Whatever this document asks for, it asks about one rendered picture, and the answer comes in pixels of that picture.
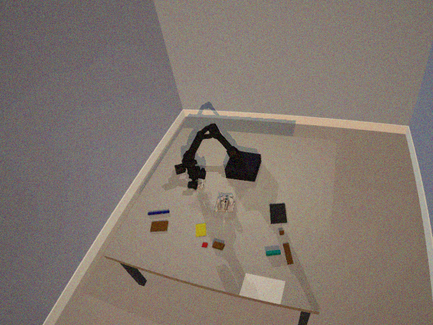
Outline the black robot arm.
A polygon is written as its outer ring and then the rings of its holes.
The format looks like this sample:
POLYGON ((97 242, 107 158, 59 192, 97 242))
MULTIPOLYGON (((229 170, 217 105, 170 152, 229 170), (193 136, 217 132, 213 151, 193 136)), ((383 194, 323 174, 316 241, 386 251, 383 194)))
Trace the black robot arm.
MULTIPOLYGON (((176 174, 185 173, 186 168, 188 172, 194 172, 196 169, 197 160, 194 160, 197 149, 199 148, 203 139, 215 138, 220 141, 220 143, 227 149, 228 156, 234 160, 233 167, 242 169, 244 165, 244 157, 242 153, 234 146, 232 146, 221 134, 217 125, 215 123, 211 123, 205 126, 202 130, 198 131, 189 150, 187 150, 182 159, 182 163, 179 165, 175 165, 176 174), (205 132, 209 131, 209 134, 205 134, 205 132)), ((204 168, 201 170, 197 169, 196 179, 205 179, 206 171, 204 168)))

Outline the yellow flat plate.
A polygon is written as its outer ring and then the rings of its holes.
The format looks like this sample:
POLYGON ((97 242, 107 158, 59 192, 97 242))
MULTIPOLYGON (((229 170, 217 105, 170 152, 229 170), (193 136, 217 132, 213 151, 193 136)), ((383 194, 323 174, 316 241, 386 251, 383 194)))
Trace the yellow flat plate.
POLYGON ((206 224, 196 224, 196 237, 206 236, 206 224))

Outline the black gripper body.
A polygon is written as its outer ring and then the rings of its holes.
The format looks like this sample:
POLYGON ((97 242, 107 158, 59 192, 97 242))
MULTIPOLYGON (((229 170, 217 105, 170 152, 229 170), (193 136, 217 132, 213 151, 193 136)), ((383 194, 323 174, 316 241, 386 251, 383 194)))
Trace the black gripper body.
POLYGON ((187 172, 187 174, 189 174, 189 179, 192 179, 192 181, 189 181, 188 185, 187 185, 187 187, 189 189, 190 188, 197 188, 197 186, 198 186, 198 183, 196 182, 196 172, 197 172, 197 169, 200 170, 200 167, 196 166, 196 169, 195 169, 194 172, 187 172))

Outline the teal block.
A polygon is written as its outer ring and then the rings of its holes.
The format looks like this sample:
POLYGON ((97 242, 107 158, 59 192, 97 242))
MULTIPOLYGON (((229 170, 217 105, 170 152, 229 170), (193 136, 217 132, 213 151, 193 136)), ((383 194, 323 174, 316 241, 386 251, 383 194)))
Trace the teal block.
POLYGON ((266 251, 266 256, 269 256, 269 255, 280 255, 280 254, 281 254, 280 250, 266 251))

